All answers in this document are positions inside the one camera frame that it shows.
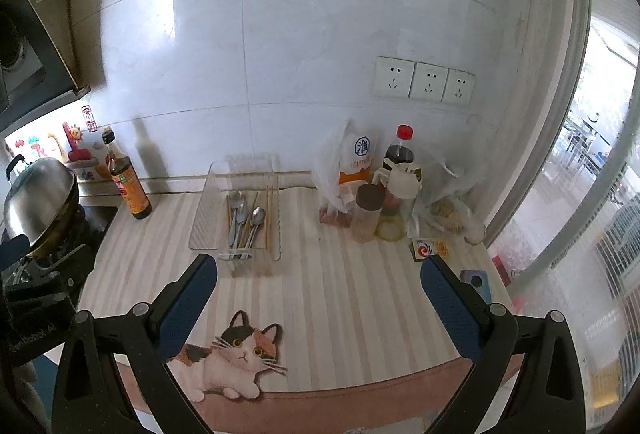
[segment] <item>wall outlet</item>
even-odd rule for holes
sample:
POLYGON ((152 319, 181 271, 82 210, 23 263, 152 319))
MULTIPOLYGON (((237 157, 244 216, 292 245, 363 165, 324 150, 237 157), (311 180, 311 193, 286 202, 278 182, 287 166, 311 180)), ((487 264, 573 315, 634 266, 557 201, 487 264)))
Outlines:
POLYGON ((442 100, 448 72, 449 70, 442 66, 416 62, 409 98, 439 102, 442 100))
POLYGON ((475 84, 475 75, 467 73, 466 71, 450 69, 442 101, 445 104, 468 106, 469 101, 471 101, 471 93, 474 90, 475 84))
POLYGON ((415 63, 409 60, 378 57, 374 94, 407 98, 414 78, 415 63))

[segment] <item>striped tablecloth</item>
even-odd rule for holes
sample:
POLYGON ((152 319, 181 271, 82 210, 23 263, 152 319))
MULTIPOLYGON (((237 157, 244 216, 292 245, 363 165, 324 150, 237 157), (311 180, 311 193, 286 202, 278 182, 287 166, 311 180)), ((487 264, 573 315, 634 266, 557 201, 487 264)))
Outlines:
MULTIPOLYGON (((198 253, 188 249, 188 239, 199 197, 151 196, 154 211, 142 221, 120 207, 79 308, 95 317, 122 314, 178 279, 198 253)), ((239 309, 255 327, 281 324, 279 360, 288 372, 262 373, 264 391, 380 382, 459 356, 422 292, 408 240, 353 242, 349 230, 318 223, 318 193, 309 188, 280 191, 280 219, 274 275, 231 278, 220 270, 190 343, 208 345, 239 309)), ((493 300, 511 308, 486 249, 461 238, 446 241, 450 267, 487 271, 493 300)))

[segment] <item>brown lid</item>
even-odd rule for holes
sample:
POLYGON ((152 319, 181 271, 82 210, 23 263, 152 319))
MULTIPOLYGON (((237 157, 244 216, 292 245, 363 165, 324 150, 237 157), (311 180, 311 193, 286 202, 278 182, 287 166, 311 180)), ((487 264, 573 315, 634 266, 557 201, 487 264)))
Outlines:
POLYGON ((380 189, 377 185, 371 183, 365 183, 358 187, 358 193, 356 194, 356 204, 364 210, 375 211, 382 208, 382 203, 385 201, 385 191, 380 189))

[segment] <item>metal spoon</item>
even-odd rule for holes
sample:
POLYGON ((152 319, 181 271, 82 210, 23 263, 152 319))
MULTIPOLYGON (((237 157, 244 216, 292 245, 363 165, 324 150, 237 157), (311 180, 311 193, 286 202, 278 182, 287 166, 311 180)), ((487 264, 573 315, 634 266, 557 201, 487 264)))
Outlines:
POLYGON ((242 225, 246 222, 246 218, 249 217, 249 208, 242 202, 242 204, 238 208, 238 213, 236 214, 236 238, 233 242, 233 248, 238 247, 238 240, 240 240, 240 232, 242 231, 242 225))
POLYGON ((236 217, 238 216, 238 208, 241 205, 244 205, 244 194, 242 192, 231 192, 229 194, 229 206, 233 210, 233 215, 231 216, 231 223, 229 225, 229 235, 226 238, 226 244, 231 246, 234 244, 234 237, 236 236, 236 217))
POLYGON ((255 233, 264 221, 265 214, 264 208, 262 207, 255 207, 255 210, 251 213, 251 218, 249 218, 251 230, 249 231, 249 238, 246 240, 245 248, 251 248, 251 245, 254 244, 255 233))

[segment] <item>calico cat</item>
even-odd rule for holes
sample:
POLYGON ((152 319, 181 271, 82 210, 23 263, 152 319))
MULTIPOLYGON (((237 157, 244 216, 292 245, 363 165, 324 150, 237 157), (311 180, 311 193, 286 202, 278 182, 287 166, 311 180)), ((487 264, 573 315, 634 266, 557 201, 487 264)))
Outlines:
POLYGON ((257 398, 260 388, 255 384, 255 375, 258 372, 271 369, 284 374, 286 370, 276 363, 276 342, 281 336, 279 324, 260 331, 249 325, 244 311, 238 311, 210 348, 185 344, 167 366, 190 401, 202 401, 205 392, 216 390, 231 400, 240 396, 257 398))

